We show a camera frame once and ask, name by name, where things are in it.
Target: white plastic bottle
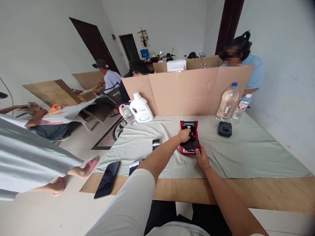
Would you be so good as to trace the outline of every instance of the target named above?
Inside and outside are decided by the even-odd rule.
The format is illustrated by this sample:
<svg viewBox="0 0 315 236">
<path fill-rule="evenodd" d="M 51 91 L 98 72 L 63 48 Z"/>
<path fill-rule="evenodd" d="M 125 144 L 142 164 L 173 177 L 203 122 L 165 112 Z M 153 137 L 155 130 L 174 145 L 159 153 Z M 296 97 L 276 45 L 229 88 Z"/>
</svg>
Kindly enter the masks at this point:
<svg viewBox="0 0 315 236">
<path fill-rule="evenodd" d="M 250 103 L 251 96 L 252 96 L 251 94 L 246 94 L 246 96 L 240 100 L 240 103 L 233 114 L 234 119 L 238 120 L 239 118 L 241 118 L 241 115 L 243 114 L 243 112 L 246 110 Z"/>
<path fill-rule="evenodd" d="M 240 94 L 236 86 L 237 83 L 232 83 L 232 86 L 224 92 L 217 112 L 217 119 L 227 121 L 230 118 L 233 107 L 239 99 Z"/>
<path fill-rule="evenodd" d="M 152 112 L 147 104 L 147 100 L 134 93 L 134 99 L 130 103 L 130 110 L 138 123 L 144 123 L 153 120 Z"/>
</svg>

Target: door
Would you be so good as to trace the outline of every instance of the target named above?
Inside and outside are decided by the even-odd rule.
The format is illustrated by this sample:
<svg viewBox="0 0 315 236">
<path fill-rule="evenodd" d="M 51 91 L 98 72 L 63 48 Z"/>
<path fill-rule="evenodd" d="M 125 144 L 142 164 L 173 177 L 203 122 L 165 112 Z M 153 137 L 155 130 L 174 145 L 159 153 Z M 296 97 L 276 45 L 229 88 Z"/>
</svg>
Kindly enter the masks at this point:
<svg viewBox="0 0 315 236">
<path fill-rule="evenodd" d="M 92 57 L 94 58 L 94 60 L 97 60 L 97 59 L 105 60 L 110 70 L 115 71 L 118 74 L 120 74 L 103 40 L 103 37 L 98 30 L 98 27 L 96 25 L 92 25 L 92 24 L 89 24 L 80 20 L 76 20 L 71 17 L 69 18 L 72 21 L 73 25 L 75 26 L 76 30 L 78 31 L 79 35 L 81 36 L 86 47 L 92 54 Z"/>
<path fill-rule="evenodd" d="M 224 51 L 224 47 L 234 39 L 241 16 L 244 0 L 225 0 L 220 30 L 217 41 L 216 55 Z"/>
<path fill-rule="evenodd" d="M 139 53 L 132 34 L 126 34 L 119 36 L 121 44 L 124 47 L 125 53 L 128 57 L 128 61 L 139 59 Z"/>
</svg>

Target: gray skirt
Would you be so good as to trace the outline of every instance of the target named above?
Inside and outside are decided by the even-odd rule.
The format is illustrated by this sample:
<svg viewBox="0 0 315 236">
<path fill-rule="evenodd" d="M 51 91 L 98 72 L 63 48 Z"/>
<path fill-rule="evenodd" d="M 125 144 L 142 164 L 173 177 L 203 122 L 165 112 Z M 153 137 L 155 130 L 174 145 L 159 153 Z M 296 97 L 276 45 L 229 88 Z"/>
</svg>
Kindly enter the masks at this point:
<svg viewBox="0 0 315 236">
<path fill-rule="evenodd" d="M 84 161 L 31 131 L 0 118 L 0 200 L 45 186 Z"/>
</svg>

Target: gray tablecloth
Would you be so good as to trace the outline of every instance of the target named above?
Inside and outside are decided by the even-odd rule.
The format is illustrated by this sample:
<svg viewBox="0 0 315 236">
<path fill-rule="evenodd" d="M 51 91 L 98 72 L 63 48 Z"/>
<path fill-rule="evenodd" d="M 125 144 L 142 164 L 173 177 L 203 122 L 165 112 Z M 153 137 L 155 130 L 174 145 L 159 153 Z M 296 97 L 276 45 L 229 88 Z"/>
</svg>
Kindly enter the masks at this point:
<svg viewBox="0 0 315 236">
<path fill-rule="evenodd" d="M 290 178 L 306 177 L 311 173 L 286 151 L 269 133 L 244 113 L 232 122 L 230 138 L 218 135 L 215 116 L 156 116 L 146 123 L 127 125 L 96 168 L 103 173 L 107 165 L 121 161 L 118 175 L 128 175 L 129 165 L 149 156 L 152 140 L 161 143 L 176 135 L 180 120 L 198 121 L 199 141 L 204 146 L 211 166 L 222 178 Z M 194 155 L 182 155 L 179 148 L 172 155 L 160 178 L 204 178 Z"/>
</svg>

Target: pink slipper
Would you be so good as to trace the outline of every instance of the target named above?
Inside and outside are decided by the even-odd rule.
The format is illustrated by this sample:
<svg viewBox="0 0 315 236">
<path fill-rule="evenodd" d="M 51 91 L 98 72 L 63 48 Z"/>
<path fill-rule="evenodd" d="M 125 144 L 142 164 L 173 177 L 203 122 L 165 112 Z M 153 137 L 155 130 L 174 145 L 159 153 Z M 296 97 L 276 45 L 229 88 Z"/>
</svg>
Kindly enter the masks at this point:
<svg viewBox="0 0 315 236">
<path fill-rule="evenodd" d="M 99 161 L 99 157 L 95 157 L 85 164 L 85 166 L 90 166 L 91 168 L 90 168 L 88 174 L 81 179 L 85 179 L 86 177 L 88 177 L 92 173 L 92 171 L 95 169 L 96 165 L 98 164 L 98 161 Z"/>
<path fill-rule="evenodd" d="M 60 182 L 62 185 L 62 190 L 59 193 L 53 193 L 53 195 L 55 197 L 59 196 L 60 194 L 62 194 L 62 192 L 66 189 L 66 185 L 65 185 L 65 179 L 63 177 L 58 177 L 55 181 L 51 182 L 51 184 L 56 183 L 56 182 Z"/>
</svg>

